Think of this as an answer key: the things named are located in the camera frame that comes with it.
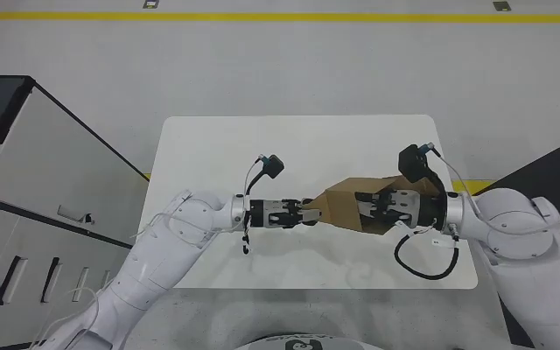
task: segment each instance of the cardboard box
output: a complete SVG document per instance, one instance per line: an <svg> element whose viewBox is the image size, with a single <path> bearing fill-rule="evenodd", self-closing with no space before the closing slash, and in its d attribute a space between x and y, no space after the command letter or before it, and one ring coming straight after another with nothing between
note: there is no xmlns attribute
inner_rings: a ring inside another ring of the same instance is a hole
<svg viewBox="0 0 560 350"><path fill-rule="evenodd" d="M390 178L347 178L327 188L304 208L321 210L320 222L347 228L353 231L369 234L384 235L392 225L376 223L362 223L358 211L356 193L378 193L388 188L392 190L412 190L420 194L437 196L438 189L427 178L422 178L411 184L404 176Z"/></svg>

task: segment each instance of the yellow floor line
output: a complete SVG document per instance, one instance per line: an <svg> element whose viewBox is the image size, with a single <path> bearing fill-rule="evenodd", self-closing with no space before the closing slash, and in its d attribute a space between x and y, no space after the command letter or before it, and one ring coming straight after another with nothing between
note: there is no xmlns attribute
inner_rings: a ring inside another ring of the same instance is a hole
<svg viewBox="0 0 560 350"><path fill-rule="evenodd" d="M148 179L151 177L150 173L145 173L144 175ZM494 182L495 181L492 181L492 180L465 180L465 185L469 189L470 193L476 193L476 192L490 186ZM461 181L453 180L452 183L453 183L453 191L461 192L461 191L465 190L465 188L461 184Z"/></svg>
<svg viewBox="0 0 560 350"><path fill-rule="evenodd" d="M0 12L0 20L536 24L560 23L560 14Z"/></svg>

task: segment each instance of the robot logo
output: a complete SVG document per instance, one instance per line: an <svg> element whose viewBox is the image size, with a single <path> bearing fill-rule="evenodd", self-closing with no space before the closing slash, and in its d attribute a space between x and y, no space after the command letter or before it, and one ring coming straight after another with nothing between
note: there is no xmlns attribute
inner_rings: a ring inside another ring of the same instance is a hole
<svg viewBox="0 0 560 350"><path fill-rule="evenodd" d="M309 339L309 343L305 343L299 339L286 341L286 350L323 350L321 342L315 339Z"/></svg>

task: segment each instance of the robotic arm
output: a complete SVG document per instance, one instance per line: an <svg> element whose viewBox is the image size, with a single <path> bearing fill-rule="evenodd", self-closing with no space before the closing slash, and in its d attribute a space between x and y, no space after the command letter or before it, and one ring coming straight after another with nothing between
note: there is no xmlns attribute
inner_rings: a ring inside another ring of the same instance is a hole
<svg viewBox="0 0 560 350"><path fill-rule="evenodd" d="M146 311L173 288L219 232L242 231L243 197L222 203L209 192L184 191L143 231L98 304L64 324L40 349L123 349ZM294 199L251 200L252 227L312 225L318 210Z"/></svg>
<svg viewBox="0 0 560 350"><path fill-rule="evenodd" d="M399 155L399 170L410 182L427 178L439 190L437 197L414 191L356 193L360 215L384 222L401 221L409 228L430 223L455 239L478 242L500 297L535 346L560 348L560 231L552 226L560 221L558 211L545 198L528 199L505 188L474 199L468 193L447 193L427 165L427 151L437 152L433 145L411 145ZM261 173L274 178L284 166L278 170L273 158L271 164ZM305 210L305 202L298 200L247 201L253 184L245 195L236 195L226 203L207 192L180 193L154 217L114 281L98 292L98 303L64 324L40 348L123 349L140 318L185 276L219 232L245 229L244 241L249 244L249 226L293 228L299 223L313 225L319 219L318 210ZM397 245L395 257L409 238Z"/></svg>
<svg viewBox="0 0 560 350"><path fill-rule="evenodd" d="M535 347L560 349L560 303L557 302L560 214L557 209L543 197L528 199L509 188L493 189L478 197L471 197L468 192L447 193L428 167L425 157L428 151L441 158L433 144L420 148L411 145L399 155L399 170L410 182L429 179L440 195L411 201L391 193L385 205L400 215L412 213L404 217L409 219L405 222L411 228L416 222L420 225L424 222L422 226L425 226L426 222L437 221L440 225L434 227L444 234L477 242L486 255L486 266L501 299ZM406 213L398 205L403 201L413 204L406 206Z"/></svg>

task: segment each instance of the white tabletop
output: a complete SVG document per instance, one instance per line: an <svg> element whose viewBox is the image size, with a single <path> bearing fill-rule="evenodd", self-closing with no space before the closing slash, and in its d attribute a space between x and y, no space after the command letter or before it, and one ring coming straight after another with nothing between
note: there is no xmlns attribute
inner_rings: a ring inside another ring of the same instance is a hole
<svg viewBox="0 0 560 350"><path fill-rule="evenodd" d="M163 127L141 226L183 190L242 192L259 154L277 154L284 171L263 178L253 199L314 198L348 177L399 174L398 153L409 144L433 142L438 133L427 115L172 117ZM445 165L430 168L450 189ZM416 236L402 259L417 270L445 270L452 249L435 247L435 232ZM393 250L402 232L361 234L319 223L293 229L251 229L249 255L242 234L221 234L176 288L254 289L471 289L478 279L466 241L455 270L426 281L397 264Z"/></svg>

